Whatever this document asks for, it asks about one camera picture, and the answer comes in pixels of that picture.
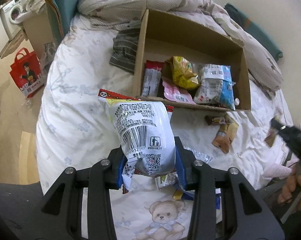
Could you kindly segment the person's right hand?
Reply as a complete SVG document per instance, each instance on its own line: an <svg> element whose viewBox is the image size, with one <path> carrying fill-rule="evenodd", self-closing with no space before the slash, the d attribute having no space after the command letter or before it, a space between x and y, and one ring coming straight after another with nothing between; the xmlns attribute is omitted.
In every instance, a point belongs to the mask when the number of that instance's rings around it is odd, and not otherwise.
<svg viewBox="0 0 301 240"><path fill-rule="evenodd" d="M278 204L287 204L292 201L292 194L297 186L301 187L301 174L297 173L298 165L294 165L291 174L287 177L285 185L278 196ZM301 211L301 198L297 204L296 211Z"/></svg>

